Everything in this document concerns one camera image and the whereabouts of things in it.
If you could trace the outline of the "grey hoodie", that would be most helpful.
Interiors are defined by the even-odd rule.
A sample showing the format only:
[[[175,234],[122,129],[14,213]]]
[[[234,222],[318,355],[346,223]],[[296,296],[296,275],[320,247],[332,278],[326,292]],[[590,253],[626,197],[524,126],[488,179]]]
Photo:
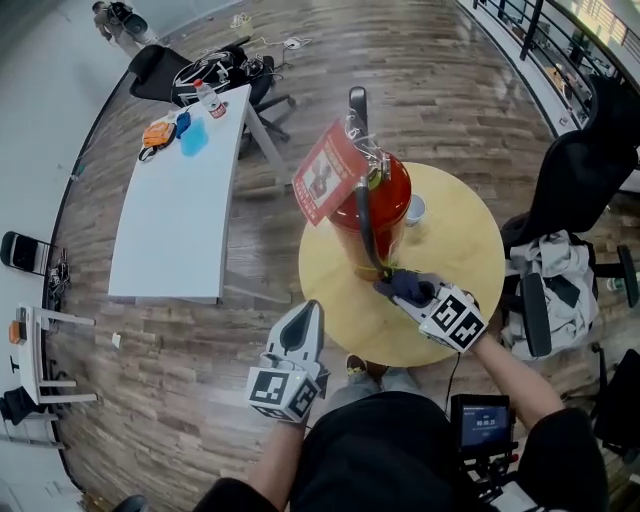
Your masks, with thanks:
[[[531,361],[546,359],[580,343],[598,315],[592,248],[565,230],[513,246],[506,259],[506,278],[501,306],[507,315],[502,339],[514,356]],[[541,282],[534,307],[521,299],[522,281],[535,275]],[[562,302],[543,279],[562,275],[580,290],[575,308]],[[532,350],[526,327],[547,327],[550,345]]]

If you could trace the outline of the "grey-blue wiping cloth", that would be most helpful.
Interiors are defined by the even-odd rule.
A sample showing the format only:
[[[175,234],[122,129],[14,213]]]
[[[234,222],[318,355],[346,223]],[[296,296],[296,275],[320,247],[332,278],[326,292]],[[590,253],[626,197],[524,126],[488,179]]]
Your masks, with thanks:
[[[390,277],[374,282],[373,288],[394,304],[402,299],[416,307],[428,305],[436,294],[424,274],[404,269],[397,269]]]

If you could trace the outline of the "light blue cloth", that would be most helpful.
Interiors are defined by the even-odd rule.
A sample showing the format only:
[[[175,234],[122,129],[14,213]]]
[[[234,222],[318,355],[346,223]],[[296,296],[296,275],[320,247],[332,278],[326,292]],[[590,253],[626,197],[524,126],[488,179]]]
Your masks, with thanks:
[[[209,143],[206,123],[202,117],[193,118],[190,126],[181,134],[180,148],[185,157],[194,157]]]

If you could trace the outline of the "person's left forearm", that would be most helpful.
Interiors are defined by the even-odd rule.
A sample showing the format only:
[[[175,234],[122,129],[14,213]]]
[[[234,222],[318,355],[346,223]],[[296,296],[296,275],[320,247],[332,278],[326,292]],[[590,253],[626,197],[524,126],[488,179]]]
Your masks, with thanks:
[[[275,423],[260,459],[250,471],[248,485],[279,512],[284,512],[288,504],[305,434],[305,423]]]

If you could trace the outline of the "black monitor screen rig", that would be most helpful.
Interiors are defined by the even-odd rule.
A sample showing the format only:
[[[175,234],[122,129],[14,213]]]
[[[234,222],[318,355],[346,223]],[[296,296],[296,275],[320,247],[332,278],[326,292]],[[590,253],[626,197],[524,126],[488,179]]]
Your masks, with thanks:
[[[450,422],[460,462],[488,460],[511,454],[518,447],[508,396],[456,394],[450,403]]]

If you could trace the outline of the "person's black shirt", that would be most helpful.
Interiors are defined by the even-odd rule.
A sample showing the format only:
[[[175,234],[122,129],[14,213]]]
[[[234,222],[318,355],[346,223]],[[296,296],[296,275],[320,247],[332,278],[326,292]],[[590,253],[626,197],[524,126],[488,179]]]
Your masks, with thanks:
[[[579,409],[535,424],[515,480],[547,511],[609,511],[603,457]],[[324,415],[303,442],[288,503],[291,512],[497,512],[459,468],[444,412],[403,392]]]

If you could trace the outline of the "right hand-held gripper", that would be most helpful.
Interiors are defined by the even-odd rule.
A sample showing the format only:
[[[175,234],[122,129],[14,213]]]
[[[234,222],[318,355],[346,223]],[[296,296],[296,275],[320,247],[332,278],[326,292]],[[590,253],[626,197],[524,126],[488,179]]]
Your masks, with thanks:
[[[473,297],[454,285],[442,286],[433,300],[422,303],[400,296],[391,300],[419,325],[421,334],[459,353],[469,350],[488,327]]]

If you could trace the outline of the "black metal railing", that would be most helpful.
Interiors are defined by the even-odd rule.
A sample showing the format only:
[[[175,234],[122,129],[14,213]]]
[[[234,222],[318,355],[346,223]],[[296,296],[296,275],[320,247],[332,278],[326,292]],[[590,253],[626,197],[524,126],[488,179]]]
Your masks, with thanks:
[[[588,78],[640,94],[640,0],[457,0],[515,68],[554,134],[586,124]]]

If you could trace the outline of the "person's grey trousers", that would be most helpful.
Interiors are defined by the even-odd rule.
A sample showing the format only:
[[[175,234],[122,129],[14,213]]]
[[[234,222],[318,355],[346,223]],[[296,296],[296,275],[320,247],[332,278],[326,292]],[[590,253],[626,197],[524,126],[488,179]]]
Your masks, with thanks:
[[[329,398],[325,413],[383,392],[403,392],[425,397],[406,368],[388,367],[379,383],[367,372],[349,376],[347,383]]]

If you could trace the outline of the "clear red-label water bottle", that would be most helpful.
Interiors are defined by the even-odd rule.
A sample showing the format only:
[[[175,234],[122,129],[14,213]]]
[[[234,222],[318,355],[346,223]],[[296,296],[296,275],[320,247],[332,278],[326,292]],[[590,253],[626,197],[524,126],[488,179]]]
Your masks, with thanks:
[[[200,103],[214,119],[220,119],[226,114],[225,104],[209,84],[202,79],[196,79],[194,87]]]

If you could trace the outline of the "black high-back mesh chair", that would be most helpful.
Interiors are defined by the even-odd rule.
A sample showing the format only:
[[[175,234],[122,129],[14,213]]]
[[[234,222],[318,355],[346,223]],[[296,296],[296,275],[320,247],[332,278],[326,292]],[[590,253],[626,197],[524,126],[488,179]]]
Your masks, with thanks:
[[[597,279],[623,278],[627,302],[640,301],[636,268],[626,246],[617,249],[615,263],[599,264],[592,244],[580,239],[589,231],[623,182],[638,164],[640,95],[610,78],[588,78],[594,103],[585,126],[559,136],[547,150],[539,171],[529,210],[509,219],[501,229],[507,259],[513,246],[565,230],[592,248],[591,267],[595,275],[594,292],[598,299]],[[535,275],[522,281],[521,299],[535,306],[542,292]],[[532,350],[547,348],[547,327],[526,327]]]

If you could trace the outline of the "red fire extinguisher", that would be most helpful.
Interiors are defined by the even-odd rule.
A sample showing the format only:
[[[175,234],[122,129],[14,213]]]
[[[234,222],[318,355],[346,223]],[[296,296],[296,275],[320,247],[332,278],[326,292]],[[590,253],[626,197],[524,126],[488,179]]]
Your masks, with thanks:
[[[397,265],[411,178],[369,131],[364,87],[350,89],[348,106],[303,159],[292,186],[306,220],[328,220],[355,274],[375,281]]]

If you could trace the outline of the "white rectangular table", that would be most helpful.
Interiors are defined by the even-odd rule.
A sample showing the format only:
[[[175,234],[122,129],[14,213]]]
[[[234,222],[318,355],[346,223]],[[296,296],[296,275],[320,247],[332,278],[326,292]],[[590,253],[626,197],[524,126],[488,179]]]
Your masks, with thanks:
[[[232,188],[242,133],[249,130],[278,187],[291,173],[251,106],[251,88],[222,93],[219,119],[196,103],[188,111],[208,137],[194,156],[177,142],[135,165],[124,200],[111,261],[111,297],[169,298],[215,303],[224,291],[288,304],[289,293],[227,267]]]

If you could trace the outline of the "white disposable cup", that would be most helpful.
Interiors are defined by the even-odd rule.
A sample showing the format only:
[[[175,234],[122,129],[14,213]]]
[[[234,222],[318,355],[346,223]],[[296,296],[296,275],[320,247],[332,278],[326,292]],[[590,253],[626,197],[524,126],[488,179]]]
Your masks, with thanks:
[[[405,216],[406,226],[413,227],[417,225],[426,215],[426,211],[424,199],[420,195],[412,194]]]

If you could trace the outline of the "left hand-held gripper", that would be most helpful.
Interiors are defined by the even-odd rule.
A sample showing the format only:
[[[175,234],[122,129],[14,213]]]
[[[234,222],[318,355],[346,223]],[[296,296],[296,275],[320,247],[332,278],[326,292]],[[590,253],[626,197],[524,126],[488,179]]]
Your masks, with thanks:
[[[326,395],[330,372],[317,362],[323,347],[321,304],[295,306],[271,328],[267,352],[249,369],[247,404],[266,418],[300,424]]]

